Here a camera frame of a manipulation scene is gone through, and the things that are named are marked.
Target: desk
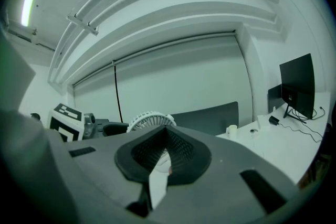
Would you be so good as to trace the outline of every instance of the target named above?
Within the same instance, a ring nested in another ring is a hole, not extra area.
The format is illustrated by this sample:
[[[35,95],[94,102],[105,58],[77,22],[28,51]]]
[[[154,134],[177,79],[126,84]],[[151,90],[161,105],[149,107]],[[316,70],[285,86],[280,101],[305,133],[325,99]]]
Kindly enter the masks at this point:
[[[308,127],[323,136],[330,109],[330,93],[315,94],[314,108],[317,116],[323,114],[320,106],[326,111],[325,116],[314,121],[307,120],[306,123]],[[276,117],[280,120],[279,123],[283,126],[290,126],[293,130],[310,133],[316,141],[321,140],[321,137],[317,133],[311,132],[301,122],[289,117],[284,119],[283,115],[286,107],[287,104],[284,104],[267,116],[270,117],[272,115]],[[258,132],[251,133],[251,129],[256,129]],[[226,134],[221,134],[217,137],[228,139]],[[236,142],[276,166],[295,184],[299,182],[309,168],[321,144],[321,142],[315,143],[308,134],[293,132],[290,128],[284,128],[281,125],[271,125],[268,130],[260,130],[257,121],[238,128]]]

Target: cable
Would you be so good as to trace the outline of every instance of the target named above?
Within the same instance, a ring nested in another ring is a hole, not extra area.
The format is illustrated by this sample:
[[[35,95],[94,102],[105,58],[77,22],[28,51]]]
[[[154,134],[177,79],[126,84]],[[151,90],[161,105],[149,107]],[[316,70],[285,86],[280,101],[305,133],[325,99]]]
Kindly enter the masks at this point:
[[[301,133],[303,133],[303,134],[309,134],[310,136],[311,136],[311,138],[313,138],[313,140],[314,140],[314,142],[315,143],[318,143],[318,142],[321,142],[322,140],[315,140],[314,139],[314,137],[310,134],[310,133],[305,133],[305,132],[303,132],[303,131],[301,131],[301,130],[293,130],[292,129],[292,127],[290,127],[290,126],[283,126],[281,123],[279,123],[279,125],[281,125],[282,127],[284,127],[284,128],[290,128],[293,132],[301,132]]]
[[[312,118],[312,120],[314,121],[314,120],[317,120],[317,119],[319,119],[319,118],[321,118],[321,117],[323,117],[324,115],[325,115],[325,110],[323,109],[323,107],[321,107],[320,106],[320,109],[322,109],[323,110],[323,115],[321,115],[321,116],[319,116],[319,117],[317,117],[317,118]]]
[[[312,119],[311,119],[312,121],[317,120],[317,119],[319,119],[319,118],[321,118],[321,117],[323,117],[323,116],[325,115],[325,110],[323,109],[323,107],[320,106],[320,109],[323,110],[323,115],[318,116],[317,118],[315,118],[315,117],[317,116],[317,112],[316,112],[316,110],[314,109],[314,111],[315,111],[315,115],[313,115],[313,117],[312,117]],[[307,117],[303,117],[303,116],[299,116],[299,115],[297,115],[297,114],[296,114],[297,111],[296,111],[295,109],[291,109],[291,110],[289,111],[289,113],[290,113],[290,112],[292,112],[292,114],[295,115],[296,117],[298,117],[300,120],[304,120],[304,121],[305,121],[305,120],[309,120],[309,118],[307,118]]]
[[[118,96],[118,87],[117,87],[117,70],[116,70],[116,66],[114,66],[114,84],[115,84],[115,92],[117,94],[117,102],[118,102],[118,109],[119,109],[119,115],[120,115],[120,121],[122,121],[122,115],[121,115],[121,110],[120,110],[120,103],[119,103],[119,96]]]
[[[311,130],[313,133],[317,133],[321,138],[323,138],[323,136],[320,135],[320,133],[313,131],[311,128],[309,128],[308,126],[304,125],[303,123],[302,123],[302,125],[305,126],[305,127],[307,127],[307,128],[308,128],[309,130]]]

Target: small black device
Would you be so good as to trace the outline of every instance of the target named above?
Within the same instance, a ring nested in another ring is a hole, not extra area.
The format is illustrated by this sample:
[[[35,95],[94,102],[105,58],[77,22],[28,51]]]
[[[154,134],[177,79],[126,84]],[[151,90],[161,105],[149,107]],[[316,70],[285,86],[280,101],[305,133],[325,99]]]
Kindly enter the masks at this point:
[[[273,117],[273,116],[269,117],[268,121],[269,121],[270,124],[273,124],[273,125],[278,125],[279,124],[279,120],[276,117]]]
[[[288,108],[291,106],[308,119],[312,119],[315,98],[315,79],[311,54],[281,64],[280,72],[282,80],[281,96],[288,104],[284,118],[288,116],[305,123],[303,120],[289,115]]]
[[[281,95],[281,84],[268,90],[267,99],[268,113],[271,113],[273,111],[273,107],[277,109],[285,103]]]

